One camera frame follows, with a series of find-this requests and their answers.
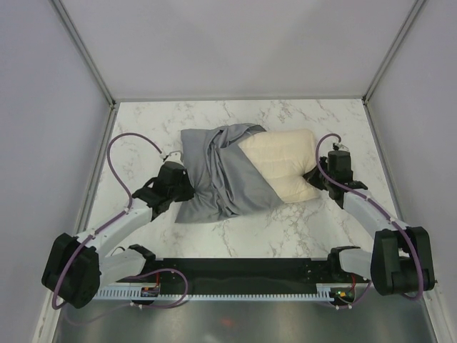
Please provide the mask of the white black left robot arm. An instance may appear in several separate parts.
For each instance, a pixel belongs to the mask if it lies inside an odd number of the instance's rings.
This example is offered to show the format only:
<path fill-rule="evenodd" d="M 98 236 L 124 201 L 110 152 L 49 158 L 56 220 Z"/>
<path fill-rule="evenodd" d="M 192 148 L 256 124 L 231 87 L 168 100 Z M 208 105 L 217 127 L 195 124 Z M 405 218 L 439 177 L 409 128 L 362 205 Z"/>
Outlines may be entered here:
<path fill-rule="evenodd" d="M 154 254 L 141 245 L 112 255 L 130 234 L 165 213 L 174 202 L 194 196 L 187 170 L 176 161 L 166 161 L 157 177 L 148 180 L 131 196 L 125 209 L 97 229 L 76 236 L 59 235 L 51 247 L 41 283 L 76 309 L 85 307 L 103 287 L 130 277 L 141 282 L 154 278 Z"/>

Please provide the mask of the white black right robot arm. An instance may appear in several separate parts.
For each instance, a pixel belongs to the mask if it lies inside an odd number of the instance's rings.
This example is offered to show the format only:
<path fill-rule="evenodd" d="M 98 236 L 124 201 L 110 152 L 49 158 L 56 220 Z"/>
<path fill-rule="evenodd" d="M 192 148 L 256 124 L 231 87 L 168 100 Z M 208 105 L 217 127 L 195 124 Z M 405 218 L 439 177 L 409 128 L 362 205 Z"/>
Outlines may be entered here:
<path fill-rule="evenodd" d="M 383 296 L 402 294 L 411 299 L 435 287 L 428 232 L 394 218 L 363 182 L 353 179 L 349 152 L 330 151 L 303 177 L 310 185 L 327 191 L 373 238 L 371 252 L 359 247 L 332 249 L 334 259 L 326 264 L 330 279 L 342 282 L 353 273 L 371 280 Z"/>

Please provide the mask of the grey pillowcase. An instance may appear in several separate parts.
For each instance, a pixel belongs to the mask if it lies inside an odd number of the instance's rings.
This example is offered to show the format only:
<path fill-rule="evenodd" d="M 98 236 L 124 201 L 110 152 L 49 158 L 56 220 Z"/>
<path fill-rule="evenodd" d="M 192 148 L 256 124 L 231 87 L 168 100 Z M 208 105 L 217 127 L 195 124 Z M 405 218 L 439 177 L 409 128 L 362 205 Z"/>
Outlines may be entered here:
<path fill-rule="evenodd" d="M 176 223 L 219 222 L 283 204 L 238 146 L 263 132 L 257 124 L 181 131 L 182 159 L 195 193 L 181 204 Z"/>

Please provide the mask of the beige pillow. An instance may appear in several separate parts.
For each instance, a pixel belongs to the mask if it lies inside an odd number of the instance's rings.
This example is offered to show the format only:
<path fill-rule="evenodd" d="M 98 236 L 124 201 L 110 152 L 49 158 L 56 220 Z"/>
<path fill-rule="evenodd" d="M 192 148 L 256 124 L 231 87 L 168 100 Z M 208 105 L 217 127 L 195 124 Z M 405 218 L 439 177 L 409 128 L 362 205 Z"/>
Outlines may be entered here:
<path fill-rule="evenodd" d="M 283 203 L 318 197 L 318 190 L 303 177 L 317 165 L 316 138 L 311 130 L 265 131 L 238 146 Z"/>

